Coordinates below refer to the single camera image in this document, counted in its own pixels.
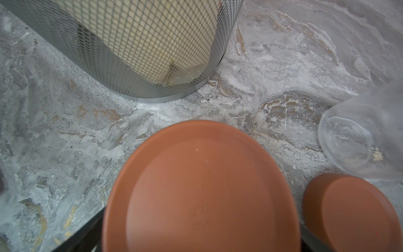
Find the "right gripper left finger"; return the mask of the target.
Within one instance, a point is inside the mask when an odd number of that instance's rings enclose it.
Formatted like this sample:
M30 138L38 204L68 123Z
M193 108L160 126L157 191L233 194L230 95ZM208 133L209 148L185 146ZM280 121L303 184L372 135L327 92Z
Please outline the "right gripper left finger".
M80 230L54 249L54 252L101 252L105 209L103 208Z

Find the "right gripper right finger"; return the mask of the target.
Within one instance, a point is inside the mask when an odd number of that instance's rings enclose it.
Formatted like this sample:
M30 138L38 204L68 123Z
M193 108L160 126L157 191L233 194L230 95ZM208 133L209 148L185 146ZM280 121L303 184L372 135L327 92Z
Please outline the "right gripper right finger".
M322 241L300 224L301 252L332 252Z

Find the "brown jar lid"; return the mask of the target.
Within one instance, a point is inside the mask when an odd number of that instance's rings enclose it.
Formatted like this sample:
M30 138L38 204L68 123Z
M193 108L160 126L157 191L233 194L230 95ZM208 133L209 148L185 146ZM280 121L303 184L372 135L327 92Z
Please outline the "brown jar lid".
M305 225L335 252L400 252L403 234L387 197L364 179L321 174L306 187Z

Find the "oatmeal jar with brown lid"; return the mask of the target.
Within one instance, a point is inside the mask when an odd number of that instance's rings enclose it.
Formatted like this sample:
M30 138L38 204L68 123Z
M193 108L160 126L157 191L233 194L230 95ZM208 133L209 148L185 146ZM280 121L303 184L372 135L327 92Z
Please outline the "oatmeal jar with brown lid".
M223 123L167 127L128 158L110 193L104 252L298 252L299 218L274 159Z

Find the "glass oatmeal jar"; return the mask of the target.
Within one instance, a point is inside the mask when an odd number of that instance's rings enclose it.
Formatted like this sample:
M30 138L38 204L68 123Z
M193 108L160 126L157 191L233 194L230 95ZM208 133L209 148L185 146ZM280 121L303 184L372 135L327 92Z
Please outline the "glass oatmeal jar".
M321 118L320 146L336 167L364 179L403 179L403 83L335 105Z

